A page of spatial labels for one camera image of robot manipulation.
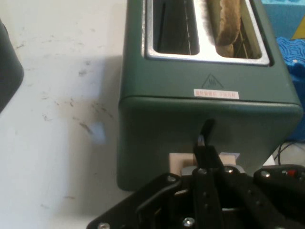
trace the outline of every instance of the yellow object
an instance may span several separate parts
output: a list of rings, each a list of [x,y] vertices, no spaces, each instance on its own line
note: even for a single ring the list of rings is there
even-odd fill
[[[299,25],[299,27],[297,28],[297,30],[295,31],[294,36],[292,37],[292,39],[305,39],[305,16],[303,17],[301,24]]]

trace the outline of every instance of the warning label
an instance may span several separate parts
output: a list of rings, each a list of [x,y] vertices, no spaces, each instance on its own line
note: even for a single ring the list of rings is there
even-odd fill
[[[194,89],[194,96],[218,99],[239,99],[238,92],[205,89]]]

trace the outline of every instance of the black cable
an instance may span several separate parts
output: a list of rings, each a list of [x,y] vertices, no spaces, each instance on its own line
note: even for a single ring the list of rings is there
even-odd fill
[[[305,141],[293,141],[293,142],[290,142],[288,145],[286,145],[283,149],[282,149],[282,146],[285,142],[283,142],[279,148],[278,148],[278,151],[277,151],[277,155],[274,157],[274,159],[276,160],[278,158],[278,164],[281,165],[281,153],[286,150],[289,146],[295,144],[295,143],[304,143]]]

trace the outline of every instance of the beige foam block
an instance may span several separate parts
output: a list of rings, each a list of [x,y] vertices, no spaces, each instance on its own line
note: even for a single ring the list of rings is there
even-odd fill
[[[236,165],[234,155],[219,155],[223,164]],[[169,154],[170,173],[181,175],[181,170],[188,166],[196,166],[197,161],[194,154],[170,153]]]

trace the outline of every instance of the bread slice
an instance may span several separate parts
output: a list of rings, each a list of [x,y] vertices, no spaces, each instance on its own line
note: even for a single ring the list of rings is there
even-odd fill
[[[232,44],[225,46],[216,45],[216,51],[219,55],[223,57],[234,57],[234,47]]]
[[[241,26],[240,0],[208,0],[208,8],[215,44],[234,43]]]

